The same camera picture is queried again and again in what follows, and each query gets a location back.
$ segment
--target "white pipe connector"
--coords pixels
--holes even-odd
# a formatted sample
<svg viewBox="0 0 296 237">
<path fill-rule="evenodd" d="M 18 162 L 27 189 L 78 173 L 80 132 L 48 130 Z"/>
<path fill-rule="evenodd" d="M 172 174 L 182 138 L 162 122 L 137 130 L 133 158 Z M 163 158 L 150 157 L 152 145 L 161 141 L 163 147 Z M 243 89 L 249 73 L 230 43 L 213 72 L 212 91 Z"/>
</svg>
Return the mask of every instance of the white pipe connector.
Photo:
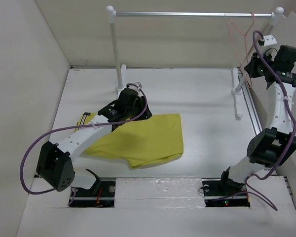
<svg viewBox="0 0 296 237">
<path fill-rule="evenodd" d="M 114 23 L 116 18 L 116 11 L 114 10 L 114 7 L 107 6 L 107 14 L 109 18 L 109 23 Z"/>
<path fill-rule="evenodd" d="M 275 11 L 273 12 L 272 18 L 270 20 L 270 26 L 275 26 L 277 22 L 281 19 L 281 16 L 284 13 L 284 8 L 277 7 Z"/>
</svg>

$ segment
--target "silver horizontal bar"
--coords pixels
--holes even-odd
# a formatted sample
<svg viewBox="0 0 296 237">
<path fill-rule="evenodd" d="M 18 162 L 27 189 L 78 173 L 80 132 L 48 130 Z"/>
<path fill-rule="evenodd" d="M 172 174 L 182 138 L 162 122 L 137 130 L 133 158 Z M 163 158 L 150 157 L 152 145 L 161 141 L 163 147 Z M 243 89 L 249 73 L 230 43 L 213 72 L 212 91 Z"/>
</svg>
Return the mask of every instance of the silver horizontal bar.
<svg viewBox="0 0 296 237">
<path fill-rule="evenodd" d="M 255 18 L 271 18 L 273 13 L 255 13 Z M 233 17 L 252 18 L 251 13 L 209 13 L 209 12 L 144 12 L 117 11 L 116 17 L 150 17 L 150 16 L 182 16 L 182 17 Z"/>
</svg>

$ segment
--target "yellow cloth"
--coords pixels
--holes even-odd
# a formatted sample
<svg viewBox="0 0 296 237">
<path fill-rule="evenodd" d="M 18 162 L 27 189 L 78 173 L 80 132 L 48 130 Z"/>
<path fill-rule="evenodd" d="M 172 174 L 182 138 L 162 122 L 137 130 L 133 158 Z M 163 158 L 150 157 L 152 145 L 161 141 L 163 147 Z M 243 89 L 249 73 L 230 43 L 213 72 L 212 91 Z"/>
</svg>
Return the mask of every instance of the yellow cloth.
<svg viewBox="0 0 296 237">
<path fill-rule="evenodd" d="M 77 124 L 86 124 L 95 115 L 82 115 Z M 84 152 L 103 158 L 124 158 L 133 168 L 171 161 L 183 153 L 181 117 L 153 115 L 147 120 L 126 123 Z"/>
</svg>

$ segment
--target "folded garment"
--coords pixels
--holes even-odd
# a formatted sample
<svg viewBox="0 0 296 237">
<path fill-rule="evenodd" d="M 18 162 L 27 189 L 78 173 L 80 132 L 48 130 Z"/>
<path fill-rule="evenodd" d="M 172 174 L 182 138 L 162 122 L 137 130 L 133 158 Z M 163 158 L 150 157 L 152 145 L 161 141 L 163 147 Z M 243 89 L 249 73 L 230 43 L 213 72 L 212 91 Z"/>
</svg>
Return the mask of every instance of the folded garment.
<svg viewBox="0 0 296 237">
<path fill-rule="evenodd" d="M 96 113 L 84 113 L 78 124 L 87 124 Z M 171 161 L 183 153 L 180 114 L 153 115 L 132 121 L 101 137 L 84 151 L 103 158 L 124 158 L 133 168 Z"/>
</svg>

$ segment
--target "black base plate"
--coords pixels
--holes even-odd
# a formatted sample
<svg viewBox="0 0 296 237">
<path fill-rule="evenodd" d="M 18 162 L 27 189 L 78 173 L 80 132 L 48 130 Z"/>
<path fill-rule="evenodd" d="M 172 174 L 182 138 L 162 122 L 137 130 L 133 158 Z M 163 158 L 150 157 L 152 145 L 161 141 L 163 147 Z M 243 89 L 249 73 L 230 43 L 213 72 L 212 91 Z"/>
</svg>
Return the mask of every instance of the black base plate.
<svg viewBox="0 0 296 237">
<path fill-rule="evenodd" d="M 240 189 L 235 188 L 230 185 L 221 185 L 220 179 L 204 179 L 202 180 L 203 187 L 200 189 L 203 190 L 205 197 L 205 206 L 206 207 L 229 207 L 229 206 L 248 206 L 250 203 L 248 201 L 247 195 L 237 195 L 234 198 L 224 198 L 221 200 L 216 200 L 220 197 L 227 197 L 238 192 L 241 192 Z"/>
<path fill-rule="evenodd" d="M 114 207 L 115 192 L 109 191 L 110 186 L 115 187 L 115 180 L 102 179 L 99 190 L 93 196 L 90 196 L 89 192 L 84 189 L 78 189 L 74 201 L 70 204 L 70 207 Z"/>
</svg>

